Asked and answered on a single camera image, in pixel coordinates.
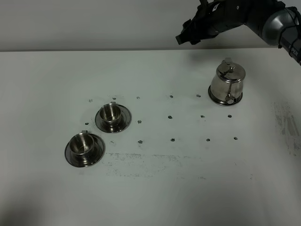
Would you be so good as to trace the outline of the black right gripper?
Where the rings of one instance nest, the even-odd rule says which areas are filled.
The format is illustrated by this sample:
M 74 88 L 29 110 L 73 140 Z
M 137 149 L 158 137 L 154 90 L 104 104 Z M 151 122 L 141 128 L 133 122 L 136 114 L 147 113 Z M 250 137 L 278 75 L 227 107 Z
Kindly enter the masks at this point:
M 229 0 L 214 0 L 211 3 L 202 0 L 200 3 L 195 16 L 183 24 L 181 34 L 175 37 L 178 44 L 197 44 L 235 28 Z

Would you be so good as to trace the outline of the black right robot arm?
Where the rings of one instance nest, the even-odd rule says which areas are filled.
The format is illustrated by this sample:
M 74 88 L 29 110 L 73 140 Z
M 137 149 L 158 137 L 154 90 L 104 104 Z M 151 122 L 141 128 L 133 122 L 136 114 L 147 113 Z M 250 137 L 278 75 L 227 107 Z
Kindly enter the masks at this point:
M 196 45 L 242 25 L 301 62 L 301 14 L 296 7 L 286 7 L 278 0 L 202 0 L 176 40 L 180 45 Z

